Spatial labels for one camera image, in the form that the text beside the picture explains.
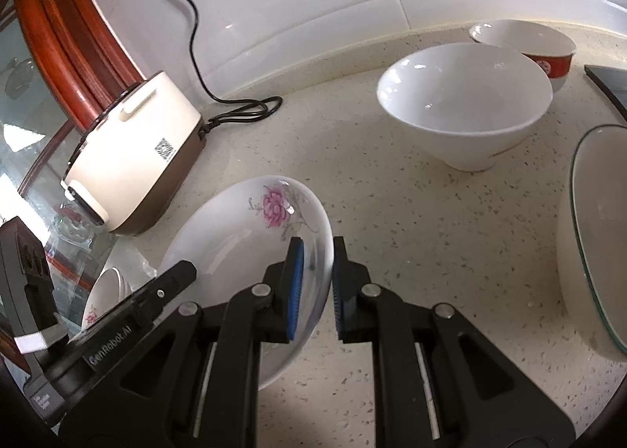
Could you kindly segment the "white bowl with floral print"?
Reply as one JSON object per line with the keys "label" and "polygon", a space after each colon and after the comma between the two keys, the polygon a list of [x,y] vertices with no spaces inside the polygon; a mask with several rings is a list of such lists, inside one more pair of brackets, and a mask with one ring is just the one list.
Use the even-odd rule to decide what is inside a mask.
{"label": "white bowl with floral print", "polygon": [[81,329],[86,330],[132,293],[129,283],[117,268],[109,268],[96,280],[88,295]]}

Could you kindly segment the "white floral plate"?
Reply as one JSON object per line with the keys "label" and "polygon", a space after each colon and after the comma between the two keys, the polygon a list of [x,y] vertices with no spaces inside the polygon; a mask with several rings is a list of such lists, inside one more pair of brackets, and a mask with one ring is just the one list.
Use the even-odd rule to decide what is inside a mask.
{"label": "white floral plate", "polygon": [[279,175],[252,177],[219,192],[183,225],[167,248],[158,272],[181,260],[197,279],[179,296],[202,307],[227,302],[260,282],[270,264],[282,261],[291,238],[304,243],[297,328],[287,344],[265,343],[259,387],[279,379],[315,330],[330,291],[334,261],[330,219],[304,184]]}

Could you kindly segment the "large white green-rimmed bowl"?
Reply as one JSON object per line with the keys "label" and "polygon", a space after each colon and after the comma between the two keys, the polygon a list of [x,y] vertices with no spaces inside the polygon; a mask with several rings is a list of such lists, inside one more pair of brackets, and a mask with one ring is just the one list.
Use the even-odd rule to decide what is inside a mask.
{"label": "large white green-rimmed bowl", "polygon": [[589,348],[626,360],[626,128],[595,126],[575,148],[556,233],[567,313]]}

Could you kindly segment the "plain white bowl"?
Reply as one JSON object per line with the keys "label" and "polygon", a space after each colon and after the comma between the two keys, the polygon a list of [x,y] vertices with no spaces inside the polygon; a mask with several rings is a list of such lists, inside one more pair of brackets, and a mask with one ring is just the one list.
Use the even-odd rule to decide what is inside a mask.
{"label": "plain white bowl", "polygon": [[393,63],[379,78],[376,97],[415,130],[421,149],[452,168],[477,172],[533,132],[554,93],[542,68],[522,53],[451,43]]}

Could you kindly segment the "red and white bowl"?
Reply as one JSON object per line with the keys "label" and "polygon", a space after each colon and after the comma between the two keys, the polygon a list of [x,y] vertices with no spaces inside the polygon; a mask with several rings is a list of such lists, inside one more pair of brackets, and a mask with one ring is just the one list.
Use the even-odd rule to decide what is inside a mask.
{"label": "red and white bowl", "polygon": [[508,47],[535,61],[548,76],[555,93],[566,83],[576,52],[575,42],[566,34],[529,21],[477,23],[469,35],[476,43]]}

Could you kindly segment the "white and brown rice cooker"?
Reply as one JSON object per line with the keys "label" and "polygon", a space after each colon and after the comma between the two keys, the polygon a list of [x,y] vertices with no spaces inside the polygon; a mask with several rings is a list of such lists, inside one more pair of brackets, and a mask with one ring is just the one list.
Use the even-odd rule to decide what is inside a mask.
{"label": "white and brown rice cooker", "polygon": [[199,155],[204,120],[165,72],[132,85],[82,135],[61,179],[68,199],[109,233],[158,221]]}

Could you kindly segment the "black induction cooktop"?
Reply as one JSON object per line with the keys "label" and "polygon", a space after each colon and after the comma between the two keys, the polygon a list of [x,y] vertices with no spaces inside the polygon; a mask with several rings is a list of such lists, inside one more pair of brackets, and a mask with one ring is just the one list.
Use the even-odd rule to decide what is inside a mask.
{"label": "black induction cooktop", "polygon": [[627,69],[610,66],[590,65],[584,67],[585,74],[614,105],[623,120],[627,119]]}

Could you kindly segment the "red wooden window frame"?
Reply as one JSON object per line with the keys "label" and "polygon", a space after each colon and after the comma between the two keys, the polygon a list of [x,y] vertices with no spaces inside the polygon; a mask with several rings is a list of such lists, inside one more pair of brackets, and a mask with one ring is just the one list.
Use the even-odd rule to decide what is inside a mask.
{"label": "red wooden window frame", "polygon": [[13,2],[43,81],[80,132],[143,80],[93,0]]}

